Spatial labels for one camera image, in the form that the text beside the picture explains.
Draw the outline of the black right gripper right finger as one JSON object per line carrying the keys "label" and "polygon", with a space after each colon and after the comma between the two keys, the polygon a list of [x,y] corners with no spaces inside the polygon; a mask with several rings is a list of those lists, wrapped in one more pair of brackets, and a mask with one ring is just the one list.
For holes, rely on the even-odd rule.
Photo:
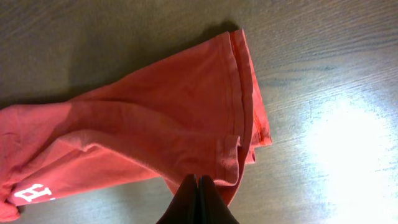
{"label": "black right gripper right finger", "polygon": [[202,224],[239,224],[210,176],[205,175],[200,178],[198,191]]}

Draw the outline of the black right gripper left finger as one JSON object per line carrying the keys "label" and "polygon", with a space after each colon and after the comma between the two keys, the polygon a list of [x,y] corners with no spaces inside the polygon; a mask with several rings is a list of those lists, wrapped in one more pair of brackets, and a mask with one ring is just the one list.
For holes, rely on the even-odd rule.
{"label": "black right gripper left finger", "polygon": [[157,224],[194,224],[197,183],[194,174],[187,175]]}

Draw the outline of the orange red printed t-shirt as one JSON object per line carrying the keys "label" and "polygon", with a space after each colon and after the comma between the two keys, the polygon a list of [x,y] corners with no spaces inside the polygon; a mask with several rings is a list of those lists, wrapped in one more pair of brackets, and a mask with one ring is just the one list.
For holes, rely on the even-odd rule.
{"label": "orange red printed t-shirt", "polygon": [[226,203],[271,131],[243,30],[62,103],[1,110],[1,221],[21,205],[209,175]]}

